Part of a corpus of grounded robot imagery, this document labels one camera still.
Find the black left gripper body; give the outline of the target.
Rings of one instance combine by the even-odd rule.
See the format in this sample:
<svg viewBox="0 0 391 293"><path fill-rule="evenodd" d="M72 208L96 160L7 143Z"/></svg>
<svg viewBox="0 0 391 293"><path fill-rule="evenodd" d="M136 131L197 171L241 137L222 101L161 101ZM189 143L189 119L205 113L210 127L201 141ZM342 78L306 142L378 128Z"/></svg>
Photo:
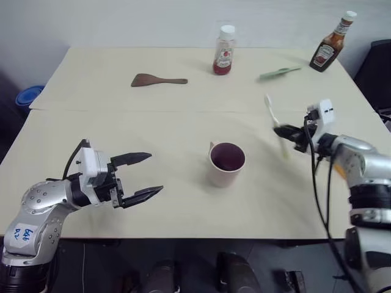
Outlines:
<svg viewBox="0 0 391 293"><path fill-rule="evenodd" d="M115 175L117 168L111 163L108 163L107 167L104 181L93 188L95 195L100 203L111 202L113 208L124 208L122 183Z"/></svg>

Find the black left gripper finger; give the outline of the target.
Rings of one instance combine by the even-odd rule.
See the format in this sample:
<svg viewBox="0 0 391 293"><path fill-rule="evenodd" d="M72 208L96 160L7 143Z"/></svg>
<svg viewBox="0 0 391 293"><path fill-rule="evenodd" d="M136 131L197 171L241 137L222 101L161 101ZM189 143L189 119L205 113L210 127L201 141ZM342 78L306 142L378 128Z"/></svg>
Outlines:
<svg viewBox="0 0 391 293"><path fill-rule="evenodd" d="M122 165L133 165L139 162L142 162L148 158L152 157L152 154L145 152L138 153L126 153L110 158L111 164L114 167L119 167Z"/></svg>
<svg viewBox="0 0 391 293"><path fill-rule="evenodd" d="M162 191L163 188L164 186L155 186L138 190L134 193L134 195L122 199L122 208L126 209L137 204L141 204L154 197L157 193Z"/></svg>

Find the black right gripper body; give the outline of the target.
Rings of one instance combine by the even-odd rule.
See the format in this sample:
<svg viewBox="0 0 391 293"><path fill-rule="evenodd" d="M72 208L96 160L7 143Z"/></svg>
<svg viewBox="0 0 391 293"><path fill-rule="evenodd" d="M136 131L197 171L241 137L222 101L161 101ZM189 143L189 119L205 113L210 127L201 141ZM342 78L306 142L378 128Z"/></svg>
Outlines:
<svg viewBox="0 0 391 293"><path fill-rule="evenodd" d="M309 118L308 115L304 117L304 124L299 129L299 132L296 136L295 150L301 153L307 153L310 148L310 139L314 136L317 130L317 124Z"/></svg>

